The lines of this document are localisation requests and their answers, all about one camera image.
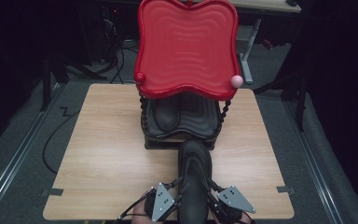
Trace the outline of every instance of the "red ball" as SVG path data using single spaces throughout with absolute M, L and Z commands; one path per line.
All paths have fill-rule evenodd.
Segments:
M 146 76 L 143 73 L 137 73 L 134 77 L 133 77 L 134 81 L 136 84 L 144 84 L 146 81 Z

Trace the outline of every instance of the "wavy red tray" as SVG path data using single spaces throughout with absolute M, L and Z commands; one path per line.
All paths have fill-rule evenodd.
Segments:
M 234 96 L 241 81 L 235 52 L 238 16 L 228 1 L 144 0 L 138 20 L 141 43 L 134 79 L 143 96 L 182 91 L 218 101 Z

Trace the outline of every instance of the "wooden tabletop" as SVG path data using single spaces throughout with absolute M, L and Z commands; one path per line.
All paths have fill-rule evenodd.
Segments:
M 177 150 L 146 150 L 140 124 L 135 86 L 91 85 L 53 185 L 63 193 L 48 197 L 44 218 L 116 219 L 152 186 L 173 181 Z M 238 90 L 211 156 L 213 180 L 235 185 L 257 210 L 252 218 L 294 215 L 277 191 L 284 182 L 252 91 Z

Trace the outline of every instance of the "pink ball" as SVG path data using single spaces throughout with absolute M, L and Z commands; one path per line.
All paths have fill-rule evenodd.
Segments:
M 243 83 L 243 78 L 241 76 L 234 76 L 231 78 L 231 86 L 234 88 L 239 88 Z

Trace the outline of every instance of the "silver metal plate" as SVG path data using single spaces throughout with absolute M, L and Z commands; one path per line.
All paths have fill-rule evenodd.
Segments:
M 255 213 L 255 208 L 235 187 L 231 186 L 217 194 L 217 198 L 229 207 L 239 209 L 243 212 Z
M 165 187 L 159 183 L 157 186 L 156 200 L 153 207 L 152 221 L 157 222 L 167 212 L 175 201 Z

